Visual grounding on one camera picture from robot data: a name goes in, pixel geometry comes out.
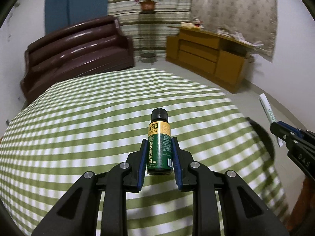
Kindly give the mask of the green glass bottle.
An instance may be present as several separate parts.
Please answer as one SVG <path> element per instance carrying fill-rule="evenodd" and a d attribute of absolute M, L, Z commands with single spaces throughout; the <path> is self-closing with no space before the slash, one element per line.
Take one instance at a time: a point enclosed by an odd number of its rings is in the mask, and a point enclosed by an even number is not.
<path fill-rule="evenodd" d="M 172 166 L 171 127 L 165 109 L 152 111 L 148 127 L 147 173 L 149 175 L 168 175 Z"/>

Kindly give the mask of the black lined trash bin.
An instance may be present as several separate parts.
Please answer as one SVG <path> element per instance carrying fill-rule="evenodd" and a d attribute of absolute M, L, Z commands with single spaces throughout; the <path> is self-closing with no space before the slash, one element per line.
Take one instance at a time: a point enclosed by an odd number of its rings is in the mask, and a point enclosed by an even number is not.
<path fill-rule="evenodd" d="M 264 144 L 264 146 L 265 146 L 267 152 L 269 153 L 272 161 L 274 161 L 275 160 L 274 145 L 273 145 L 273 142 L 272 142 L 271 137 L 268 134 L 268 132 L 260 124 L 258 124 L 257 122 L 255 122 L 251 118 L 246 117 L 246 120 L 249 122 L 251 127 L 253 127 L 254 131 L 256 132 L 256 134 L 259 136 L 260 140 Z"/>

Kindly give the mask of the wooden chair edge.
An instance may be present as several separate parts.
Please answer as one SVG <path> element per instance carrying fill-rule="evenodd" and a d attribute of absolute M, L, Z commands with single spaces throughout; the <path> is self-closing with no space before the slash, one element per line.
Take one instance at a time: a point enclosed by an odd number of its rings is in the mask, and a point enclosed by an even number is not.
<path fill-rule="evenodd" d="M 293 208 L 286 228 L 289 232 L 302 224 L 310 210 L 314 209 L 314 181 L 306 177 L 303 181 L 301 193 Z"/>

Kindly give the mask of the green checkered tablecloth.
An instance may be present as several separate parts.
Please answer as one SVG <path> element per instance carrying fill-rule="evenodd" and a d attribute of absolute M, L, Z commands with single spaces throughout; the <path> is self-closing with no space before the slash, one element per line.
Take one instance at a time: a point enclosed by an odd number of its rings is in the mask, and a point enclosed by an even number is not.
<path fill-rule="evenodd" d="M 17 227 L 30 235 L 84 172 L 109 171 L 138 151 L 155 108 L 168 112 L 172 136 L 194 160 L 236 171 L 287 219 L 269 153 L 232 101 L 217 88 L 140 69 L 56 83 L 11 120 L 1 140 L 1 201 Z"/>

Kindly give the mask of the wooden TV cabinet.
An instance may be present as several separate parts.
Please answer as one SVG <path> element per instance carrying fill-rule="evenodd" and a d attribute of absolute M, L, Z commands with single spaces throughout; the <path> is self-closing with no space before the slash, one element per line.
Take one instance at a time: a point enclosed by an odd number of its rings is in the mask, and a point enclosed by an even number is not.
<path fill-rule="evenodd" d="M 207 30 L 177 29 L 176 35 L 167 37 L 166 60 L 236 93 L 254 47 Z"/>

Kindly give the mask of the beige diamond pattern curtain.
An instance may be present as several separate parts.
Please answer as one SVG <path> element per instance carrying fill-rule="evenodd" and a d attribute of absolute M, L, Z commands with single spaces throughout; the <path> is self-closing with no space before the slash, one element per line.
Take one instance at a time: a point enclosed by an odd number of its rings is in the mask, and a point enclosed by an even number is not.
<path fill-rule="evenodd" d="M 203 21 L 205 29 L 220 28 L 240 33 L 249 43 L 259 41 L 256 50 L 274 57 L 277 36 L 277 0 L 191 0 L 191 15 Z"/>

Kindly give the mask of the small plush toy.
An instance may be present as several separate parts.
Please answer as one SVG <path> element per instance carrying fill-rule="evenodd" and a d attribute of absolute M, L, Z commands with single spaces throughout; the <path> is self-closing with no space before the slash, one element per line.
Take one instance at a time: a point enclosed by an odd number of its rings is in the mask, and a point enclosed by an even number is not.
<path fill-rule="evenodd" d="M 198 18 L 194 18 L 193 19 L 193 25 L 194 25 L 194 28 L 196 29 L 203 29 L 203 21 L 198 19 Z"/>

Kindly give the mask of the cream box on cabinet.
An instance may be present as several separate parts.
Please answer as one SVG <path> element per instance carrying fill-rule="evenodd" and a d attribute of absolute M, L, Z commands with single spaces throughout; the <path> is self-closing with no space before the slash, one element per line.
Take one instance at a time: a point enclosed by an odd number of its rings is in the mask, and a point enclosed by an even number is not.
<path fill-rule="evenodd" d="M 190 23 L 190 22 L 181 22 L 181 27 L 184 27 L 184 28 L 194 28 L 194 27 L 195 27 L 195 24 Z"/>

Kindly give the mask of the striped curtain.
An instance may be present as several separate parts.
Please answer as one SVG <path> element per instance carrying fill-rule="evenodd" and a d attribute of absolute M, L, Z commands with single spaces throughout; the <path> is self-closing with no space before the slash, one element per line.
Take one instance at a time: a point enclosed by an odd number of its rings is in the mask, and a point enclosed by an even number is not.
<path fill-rule="evenodd" d="M 135 56 L 166 52 L 167 37 L 189 21 L 191 0 L 108 0 L 107 12 L 132 37 Z"/>

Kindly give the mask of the dark red leather sofa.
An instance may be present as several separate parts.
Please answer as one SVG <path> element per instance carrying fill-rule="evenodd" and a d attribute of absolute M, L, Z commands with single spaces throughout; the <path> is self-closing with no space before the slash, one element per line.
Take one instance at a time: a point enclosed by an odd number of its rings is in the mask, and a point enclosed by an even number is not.
<path fill-rule="evenodd" d="M 20 82 L 26 104 L 53 84 L 76 77 L 134 67 L 132 37 L 114 16 L 83 21 L 53 31 L 28 45 Z"/>

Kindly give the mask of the black metal plant stand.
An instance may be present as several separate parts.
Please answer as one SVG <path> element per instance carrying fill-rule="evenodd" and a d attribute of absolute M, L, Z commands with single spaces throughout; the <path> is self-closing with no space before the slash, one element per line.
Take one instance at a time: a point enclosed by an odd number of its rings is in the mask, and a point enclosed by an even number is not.
<path fill-rule="evenodd" d="M 139 61 L 153 65 L 157 61 L 156 53 L 156 11 L 141 11 L 138 17 Z"/>

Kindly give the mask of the potted plant terracotta pot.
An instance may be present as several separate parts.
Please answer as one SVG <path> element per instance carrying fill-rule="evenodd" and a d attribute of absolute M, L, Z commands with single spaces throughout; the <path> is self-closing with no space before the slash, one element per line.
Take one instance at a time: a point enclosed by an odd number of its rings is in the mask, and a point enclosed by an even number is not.
<path fill-rule="evenodd" d="M 141 11 L 144 13 L 154 12 L 158 0 L 134 0 L 135 3 L 140 4 Z"/>

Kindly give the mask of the blue curtain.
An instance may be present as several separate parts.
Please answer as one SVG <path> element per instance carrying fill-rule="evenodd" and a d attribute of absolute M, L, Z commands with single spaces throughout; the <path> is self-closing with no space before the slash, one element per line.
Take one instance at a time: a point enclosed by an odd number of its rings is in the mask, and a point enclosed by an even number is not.
<path fill-rule="evenodd" d="M 108 14 L 108 0 L 45 0 L 45 33 Z"/>

